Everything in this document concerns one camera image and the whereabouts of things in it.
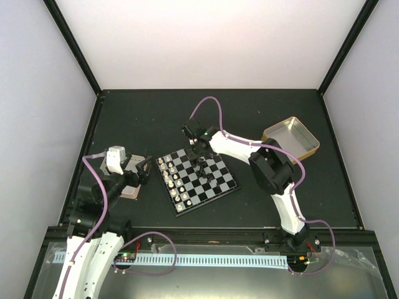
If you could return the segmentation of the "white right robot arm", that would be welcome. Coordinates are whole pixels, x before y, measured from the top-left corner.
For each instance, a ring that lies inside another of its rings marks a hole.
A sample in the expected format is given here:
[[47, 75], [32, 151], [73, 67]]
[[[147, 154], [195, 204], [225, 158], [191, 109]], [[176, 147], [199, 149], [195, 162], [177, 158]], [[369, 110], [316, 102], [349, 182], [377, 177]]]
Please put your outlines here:
[[294, 165], [276, 140], [249, 140], [217, 126], [206, 129], [194, 119], [188, 120], [181, 130], [189, 139], [185, 150], [192, 163], [223, 154], [248, 164], [258, 186], [272, 197], [276, 206], [284, 247], [295, 252], [305, 245], [309, 226], [294, 191]]

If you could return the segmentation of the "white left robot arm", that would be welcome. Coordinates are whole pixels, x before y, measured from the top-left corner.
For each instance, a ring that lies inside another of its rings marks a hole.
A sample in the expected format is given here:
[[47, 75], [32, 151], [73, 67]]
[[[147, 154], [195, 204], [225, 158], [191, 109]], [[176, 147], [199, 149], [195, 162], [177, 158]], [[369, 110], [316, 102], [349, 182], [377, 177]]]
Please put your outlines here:
[[54, 298], [98, 298], [111, 263], [120, 249], [133, 244], [128, 219], [113, 218], [109, 206], [123, 190], [145, 185], [151, 158], [130, 169], [133, 155], [123, 146], [83, 156], [75, 207], [69, 217], [67, 248]]

